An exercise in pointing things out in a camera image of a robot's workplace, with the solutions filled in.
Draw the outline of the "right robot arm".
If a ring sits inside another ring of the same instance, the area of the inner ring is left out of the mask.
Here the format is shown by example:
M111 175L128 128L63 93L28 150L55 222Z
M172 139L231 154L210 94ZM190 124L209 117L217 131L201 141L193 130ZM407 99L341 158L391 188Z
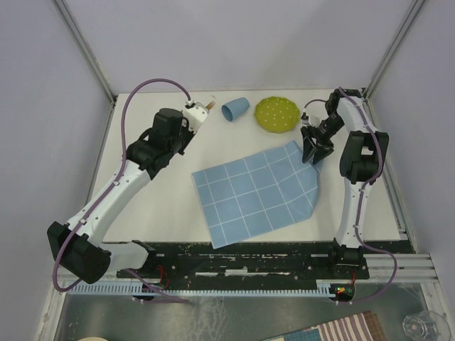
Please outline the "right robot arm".
M339 161L344 179L341 223L328 252L326 269L342 278L352 267L365 263L363 223L370 191L382 175L389 135L379 131L363 111L362 95L357 90L339 87L324 102L327 117L320 123L301 127L304 163L317 165L334 152L332 138L346 128L348 138Z

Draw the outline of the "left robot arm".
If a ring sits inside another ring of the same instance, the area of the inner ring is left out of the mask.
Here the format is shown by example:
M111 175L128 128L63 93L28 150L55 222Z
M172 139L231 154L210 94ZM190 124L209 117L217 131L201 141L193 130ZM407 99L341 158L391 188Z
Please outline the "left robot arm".
M172 157L185 148L208 113L200 105L181 111L160 109L151 128L127 148L125 164L94 199L65 224L54 222L47 236L57 266L88 284L108 271L134 269L140 276L156 272L155 251L140 241L106 243L104 237L128 202Z

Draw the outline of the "blue cup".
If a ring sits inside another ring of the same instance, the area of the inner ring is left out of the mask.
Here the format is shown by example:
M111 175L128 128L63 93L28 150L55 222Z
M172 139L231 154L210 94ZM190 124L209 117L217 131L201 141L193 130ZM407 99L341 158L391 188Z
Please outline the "blue cup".
M228 122L241 117L250 108L250 102L245 97L234 99L222 105L221 112Z

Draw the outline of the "blue checked cloth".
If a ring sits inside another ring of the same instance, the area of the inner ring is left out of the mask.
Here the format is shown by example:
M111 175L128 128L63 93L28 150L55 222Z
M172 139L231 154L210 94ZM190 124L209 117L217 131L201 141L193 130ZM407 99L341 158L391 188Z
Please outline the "blue checked cloth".
M214 249L312 216L322 164L302 158L297 142L290 141L192 173Z

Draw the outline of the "green dotted plate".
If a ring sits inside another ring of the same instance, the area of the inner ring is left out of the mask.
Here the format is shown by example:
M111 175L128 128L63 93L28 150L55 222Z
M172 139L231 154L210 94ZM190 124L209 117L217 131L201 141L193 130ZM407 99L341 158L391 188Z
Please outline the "green dotted plate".
M267 97L255 106L258 125L267 132L282 134L293 130L301 121L297 105L286 97Z

